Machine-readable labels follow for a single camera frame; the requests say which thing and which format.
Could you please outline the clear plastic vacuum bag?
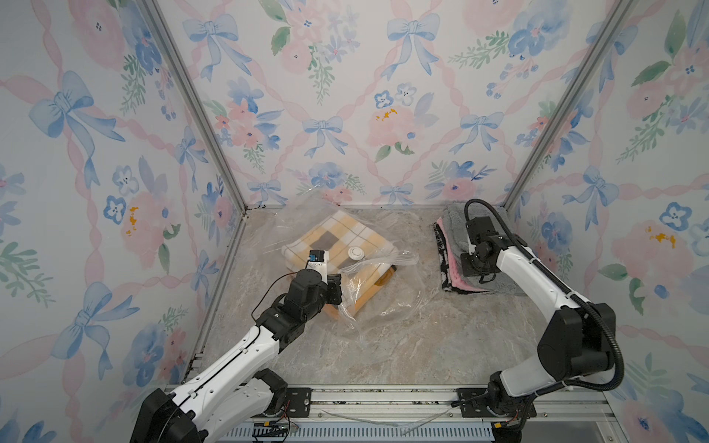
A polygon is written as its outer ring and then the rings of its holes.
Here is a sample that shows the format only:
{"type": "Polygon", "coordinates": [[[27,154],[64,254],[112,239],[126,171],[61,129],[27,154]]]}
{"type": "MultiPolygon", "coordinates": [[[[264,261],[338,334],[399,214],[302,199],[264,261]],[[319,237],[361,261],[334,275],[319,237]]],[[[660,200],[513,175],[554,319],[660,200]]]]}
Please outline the clear plastic vacuum bag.
{"type": "Polygon", "coordinates": [[[417,220],[409,210],[347,208],[313,188],[269,217],[249,251],[271,275],[313,267],[313,251],[324,251],[328,273],[342,278],[342,302],[326,313],[365,330],[407,319],[432,297],[417,220]]]}

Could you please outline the pink fluffy blanket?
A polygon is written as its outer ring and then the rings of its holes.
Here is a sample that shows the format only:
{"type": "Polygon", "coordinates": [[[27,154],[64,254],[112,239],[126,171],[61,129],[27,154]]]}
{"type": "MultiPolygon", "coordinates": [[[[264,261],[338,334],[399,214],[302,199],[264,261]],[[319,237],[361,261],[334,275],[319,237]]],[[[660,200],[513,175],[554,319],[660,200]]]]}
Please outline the pink fluffy blanket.
{"type": "Polygon", "coordinates": [[[439,227],[441,227],[441,230],[444,235],[444,239],[446,242],[446,246],[448,249],[448,262],[450,266],[450,276],[452,279],[452,284],[460,291],[458,295],[473,295],[474,293],[484,293],[484,290],[482,288],[478,288],[476,286],[472,286],[472,284],[469,284],[465,277],[461,275],[460,271],[460,266],[455,258],[454,254],[452,254],[452,247],[449,243],[448,237],[446,236],[444,226],[443,226],[443,220],[441,218],[437,219],[436,223],[439,224],[439,227]]]}

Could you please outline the grey fluffy blanket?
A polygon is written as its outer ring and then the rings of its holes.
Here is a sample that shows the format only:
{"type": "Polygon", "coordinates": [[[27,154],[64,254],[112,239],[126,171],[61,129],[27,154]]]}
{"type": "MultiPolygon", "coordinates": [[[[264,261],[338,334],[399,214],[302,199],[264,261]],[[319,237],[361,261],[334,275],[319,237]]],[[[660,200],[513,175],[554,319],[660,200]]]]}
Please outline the grey fluffy blanket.
{"type": "Polygon", "coordinates": [[[468,209],[465,208],[465,203],[448,202],[440,217],[443,220],[443,226],[452,247],[452,254],[457,259],[461,275],[465,277],[469,284],[482,288],[484,293],[489,295],[524,295],[524,292],[508,275],[501,273],[495,269],[494,277],[482,277],[480,275],[469,276],[469,271],[481,271],[485,269],[491,272],[493,267],[487,268],[489,263],[483,257],[479,265],[473,265],[473,258],[477,258],[477,251],[482,246],[482,241],[487,240],[487,234],[472,233],[469,229],[469,224],[475,220],[489,219],[492,225],[491,231],[497,236],[502,236],[500,223],[495,219],[495,216],[484,205],[473,204],[468,209]]]}

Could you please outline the black white patterned blanket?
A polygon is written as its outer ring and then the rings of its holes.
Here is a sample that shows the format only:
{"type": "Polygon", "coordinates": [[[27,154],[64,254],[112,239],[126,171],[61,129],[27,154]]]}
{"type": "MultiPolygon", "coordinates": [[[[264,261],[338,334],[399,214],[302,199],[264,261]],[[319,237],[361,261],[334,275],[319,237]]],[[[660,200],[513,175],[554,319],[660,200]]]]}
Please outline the black white patterned blanket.
{"type": "Polygon", "coordinates": [[[439,257],[439,273],[441,274],[441,289],[448,293],[460,293],[460,291],[452,284],[450,276],[450,266],[448,262],[448,249],[444,239],[443,232],[438,223],[433,224],[433,232],[436,239],[438,257],[439,257]]]}

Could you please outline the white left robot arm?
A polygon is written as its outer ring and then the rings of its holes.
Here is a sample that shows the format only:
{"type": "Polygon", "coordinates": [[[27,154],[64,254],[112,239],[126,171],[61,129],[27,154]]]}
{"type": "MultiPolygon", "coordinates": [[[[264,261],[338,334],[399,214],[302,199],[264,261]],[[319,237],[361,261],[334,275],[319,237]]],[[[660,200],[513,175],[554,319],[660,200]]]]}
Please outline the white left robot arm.
{"type": "Polygon", "coordinates": [[[216,442],[257,415],[282,415],[286,382],[267,365],[327,305],[342,302],[342,277],[301,269],[249,332],[193,380],[142,402],[133,442],[216,442]]]}

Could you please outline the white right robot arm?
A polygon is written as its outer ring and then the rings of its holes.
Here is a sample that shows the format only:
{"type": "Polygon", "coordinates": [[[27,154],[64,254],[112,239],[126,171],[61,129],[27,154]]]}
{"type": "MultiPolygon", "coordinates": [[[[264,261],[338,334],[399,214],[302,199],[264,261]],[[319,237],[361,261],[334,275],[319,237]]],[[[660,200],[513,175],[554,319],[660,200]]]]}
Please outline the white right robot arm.
{"type": "Polygon", "coordinates": [[[615,336],[616,314],[565,284],[507,227],[489,217],[466,221],[465,273],[509,277],[534,303],[546,326],[524,362],[490,376],[479,404],[494,415],[514,415],[536,398],[567,387],[611,391],[624,377],[615,336]]]}

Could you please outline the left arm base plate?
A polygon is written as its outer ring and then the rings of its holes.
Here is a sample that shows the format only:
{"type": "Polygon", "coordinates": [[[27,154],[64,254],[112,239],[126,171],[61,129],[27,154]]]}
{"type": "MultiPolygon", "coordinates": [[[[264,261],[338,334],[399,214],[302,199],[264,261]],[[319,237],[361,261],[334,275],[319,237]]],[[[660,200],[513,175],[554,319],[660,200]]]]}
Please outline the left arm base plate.
{"type": "Polygon", "coordinates": [[[285,388],[274,392],[270,387],[245,386],[238,391],[249,410],[255,412],[253,418],[308,417],[313,389],[285,388]]]}

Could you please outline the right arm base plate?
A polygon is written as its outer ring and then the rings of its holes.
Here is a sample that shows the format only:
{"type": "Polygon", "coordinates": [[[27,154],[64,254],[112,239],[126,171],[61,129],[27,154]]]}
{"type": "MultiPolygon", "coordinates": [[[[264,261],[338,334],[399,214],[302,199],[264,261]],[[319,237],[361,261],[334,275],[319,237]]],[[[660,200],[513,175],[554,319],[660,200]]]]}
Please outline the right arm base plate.
{"type": "Polygon", "coordinates": [[[489,393],[487,388],[458,388],[456,395],[451,406],[459,408],[465,418],[520,419],[525,406],[524,398],[505,400],[501,394],[489,393]]]}

